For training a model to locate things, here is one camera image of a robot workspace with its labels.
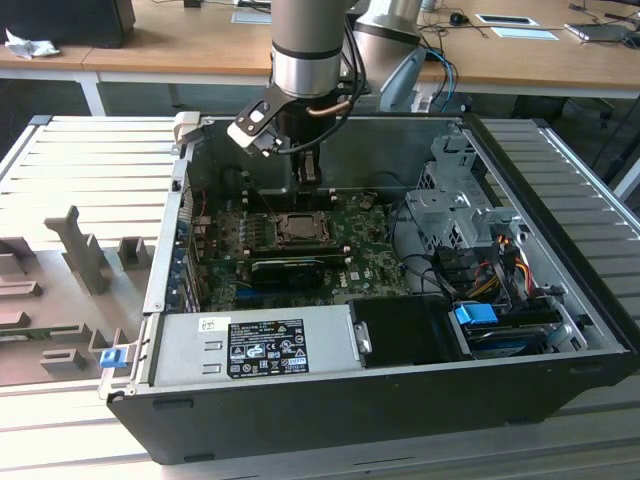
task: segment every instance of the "blue latch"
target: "blue latch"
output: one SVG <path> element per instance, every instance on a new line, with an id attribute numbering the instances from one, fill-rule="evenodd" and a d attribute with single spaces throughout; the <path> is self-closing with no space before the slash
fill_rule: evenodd
<path id="1" fill-rule="evenodd" d="M 100 355 L 102 368 L 125 368 L 127 366 L 127 347 L 107 348 Z"/>
<path id="2" fill-rule="evenodd" d="M 496 317 L 493 307 L 488 303 L 465 303 L 455 309 L 455 314 L 460 325 L 465 323 L 471 325 L 498 323 L 498 317 Z"/>

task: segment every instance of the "white cloth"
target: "white cloth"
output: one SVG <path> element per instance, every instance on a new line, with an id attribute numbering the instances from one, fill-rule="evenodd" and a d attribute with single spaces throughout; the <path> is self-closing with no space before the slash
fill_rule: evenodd
<path id="1" fill-rule="evenodd" d="M 31 60 L 33 57 L 46 57 L 47 55 L 60 53 L 60 50 L 56 49 L 53 43 L 47 40 L 25 40 L 24 38 L 16 37 L 9 30 L 5 30 L 5 32 L 8 40 L 4 42 L 4 46 L 18 57 Z"/>

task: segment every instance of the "power supply label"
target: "power supply label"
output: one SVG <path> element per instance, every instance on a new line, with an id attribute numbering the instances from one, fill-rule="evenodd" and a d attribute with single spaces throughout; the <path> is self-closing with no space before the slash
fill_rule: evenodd
<path id="1" fill-rule="evenodd" d="M 231 378 L 307 373 L 302 319 L 229 325 L 227 375 Z"/>

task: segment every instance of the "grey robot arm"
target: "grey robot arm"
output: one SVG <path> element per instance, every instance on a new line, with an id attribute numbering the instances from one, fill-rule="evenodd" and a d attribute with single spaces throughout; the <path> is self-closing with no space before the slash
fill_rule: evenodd
<path id="1" fill-rule="evenodd" d="M 352 30 L 345 19 L 352 0 L 273 0 L 271 82 L 235 118 L 229 136 L 265 156 L 290 155 L 300 183 L 320 183 L 320 144 L 358 99 L 390 111 L 408 98 L 425 56 L 420 3 L 372 0 Z M 341 77 L 343 44 L 353 67 L 348 78 Z"/>

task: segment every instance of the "wooden desk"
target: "wooden desk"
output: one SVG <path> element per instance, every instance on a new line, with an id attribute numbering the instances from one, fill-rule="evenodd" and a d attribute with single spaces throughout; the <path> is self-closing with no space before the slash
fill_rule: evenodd
<path id="1" fill-rule="evenodd" d="M 232 6 L 185 9 L 182 2 L 134 0 L 132 38 L 118 50 L 93 49 L 86 70 L 268 76 L 271 27 L 231 23 Z"/>
<path id="2" fill-rule="evenodd" d="M 540 24 L 532 28 L 563 28 L 566 23 L 592 22 L 588 15 L 569 10 L 566 0 L 446 0 L 446 4 L 452 9 L 463 8 L 473 25 L 485 27 L 487 24 L 483 24 L 476 13 L 530 17 Z M 634 12 L 632 7 L 610 2 L 588 2 L 587 5 L 604 21 L 611 21 L 603 17 L 605 12 L 620 15 Z M 450 14 L 440 9 L 438 13 L 422 15 L 420 23 L 449 26 Z M 620 24 L 630 27 L 625 22 Z M 558 93 L 562 90 L 617 92 L 615 96 L 626 91 L 630 97 L 640 91 L 640 51 L 624 45 L 581 44 L 579 38 L 567 30 L 551 31 L 558 41 L 500 38 L 489 28 L 481 31 L 488 38 L 483 38 L 474 28 L 451 27 L 442 39 L 447 58 L 458 68 L 459 90 L 509 93 L 507 90 L 513 87 L 516 90 L 525 87 L 550 92 L 555 89 Z M 436 35 L 425 31 L 425 38 L 432 46 L 438 46 Z M 441 81 L 442 67 L 438 68 L 436 79 Z M 433 81 L 433 73 L 433 68 L 425 68 L 421 80 Z"/>
<path id="3" fill-rule="evenodd" d="M 66 46 L 59 55 L 38 57 L 33 60 L 16 57 L 9 49 L 0 48 L 0 68 L 29 68 L 37 70 L 82 70 L 82 61 L 91 47 Z"/>
<path id="4" fill-rule="evenodd" d="M 590 17 L 568 9 L 568 0 L 446 0 L 461 7 L 474 25 L 475 13 L 524 15 L 540 27 L 589 23 Z M 63 54 L 26 61 L 0 49 L 0 77 L 73 80 L 82 85 L 94 115 L 104 115 L 98 84 L 143 82 L 166 84 L 264 85 L 271 66 L 268 25 L 231 23 L 235 9 L 214 3 L 187 9 L 182 2 L 133 0 L 136 26 L 122 49 L 62 46 Z M 589 2 L 604 12 L 629 14 L 632 7 Z M 421 22 L 449 26 L 450 12 L 424 15 Z M 459 92 L 635 98 L 640 92 L 640 52 L 622 45 L 581 45 L 568 31 L 553 31 L 559 40 L 499 38 L 473 28 L 447 30 L 443 46 L 459 72 Z M 431 45 L 435 35 L 426 33 Z M 443 79 L 442 66 L 425 64 L 420 89 L 433 91 Z"/>

